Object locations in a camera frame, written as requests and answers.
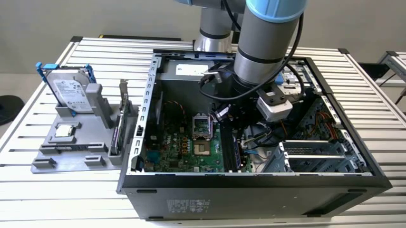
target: red wire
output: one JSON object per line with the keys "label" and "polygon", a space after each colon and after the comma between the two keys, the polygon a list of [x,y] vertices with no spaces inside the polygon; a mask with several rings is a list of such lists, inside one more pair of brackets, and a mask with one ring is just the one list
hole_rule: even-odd
{"label": "red wire", "polygon": [[[324,117],[328,116],[329,118],[332,118],[330,115],[328,113],[325,113],[325,112],[321,112],[321,115]],[[326,127],[328,127],[328,129],[330,131],[333,139],[338,139],[338,135],[337,135],[337,132],[334,131],[334,128],[333,128],[332,124],[330,123],[325,123],[325,125],[326,125]]]}

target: gray floor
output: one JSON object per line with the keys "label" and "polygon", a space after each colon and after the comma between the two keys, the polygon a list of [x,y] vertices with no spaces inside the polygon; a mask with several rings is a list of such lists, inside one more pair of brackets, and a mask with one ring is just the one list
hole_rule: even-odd
{"label": "gray floor", "polygon": [[[0,96],[15,95],[27,102],[39,84],[41,77],[37,74],[0,74]],[[10,125],[0,126],[0,137]]]}

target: black stand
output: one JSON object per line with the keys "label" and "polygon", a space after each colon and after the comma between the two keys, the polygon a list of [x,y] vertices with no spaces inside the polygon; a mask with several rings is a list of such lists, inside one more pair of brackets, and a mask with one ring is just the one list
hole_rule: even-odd
{"label": "black stand", "polygon": [[18,96],[0,96],[0,125],[14,121],[25,107],[25,101]]}

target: motherboard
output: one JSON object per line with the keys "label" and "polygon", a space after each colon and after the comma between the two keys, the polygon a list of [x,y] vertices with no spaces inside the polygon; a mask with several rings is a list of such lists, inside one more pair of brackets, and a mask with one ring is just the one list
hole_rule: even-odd
{"label": "motherboard", "polygon": [[[225,172],[221,125],[210,117],[208,122],[202,116],[194,120],[194,124],[185,126],[165,121],[161,150],[147,151],[147,172]],[[252,166],[242,167],[241,171],[252,172]]]}

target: green circuit board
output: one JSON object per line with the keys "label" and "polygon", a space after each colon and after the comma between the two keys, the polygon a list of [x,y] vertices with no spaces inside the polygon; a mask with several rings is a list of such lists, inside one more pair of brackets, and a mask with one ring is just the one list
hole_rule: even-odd
{"label": "green circuit board", "polygon": [[[179,129],[170,124],[166,129]],[[194,141],[191,128],[185,128],[183,133],[174,130],[165,131],[159,162],[154,165],[155,172],[225,172],[224,153],[221,146],[221,131],[214,123],[214,137],[210,141]]]}

